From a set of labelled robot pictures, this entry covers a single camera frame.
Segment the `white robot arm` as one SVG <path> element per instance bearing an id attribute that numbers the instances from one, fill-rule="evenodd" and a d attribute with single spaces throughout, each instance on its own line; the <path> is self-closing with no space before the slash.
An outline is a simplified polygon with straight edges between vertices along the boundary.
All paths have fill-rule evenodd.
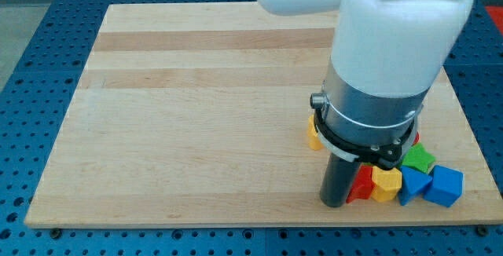
<path id="1" fill-rule="evenodd" d="M 310 98 L 314 128 L 343 160 L 397 166 L 473 0 L 257 1 L 280 16 L 338 12 L 327 75 Z"/>

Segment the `red block behind arm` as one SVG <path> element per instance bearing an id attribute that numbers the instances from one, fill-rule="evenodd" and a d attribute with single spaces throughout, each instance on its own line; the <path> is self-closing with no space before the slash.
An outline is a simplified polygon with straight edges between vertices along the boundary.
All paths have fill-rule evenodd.
<path id="1" fill-rule="evenodd" d="M 414 138 L 414 141 L 413 141 L 413 145 L 417 144 L 417 143 L 419 142 L 419 140 L 420 140 L 420 133 L 419 133 L 419 132 L 417 132 L 417 133 L 416 133 L 416 136 L 415 136 L 415 138 Z"/>

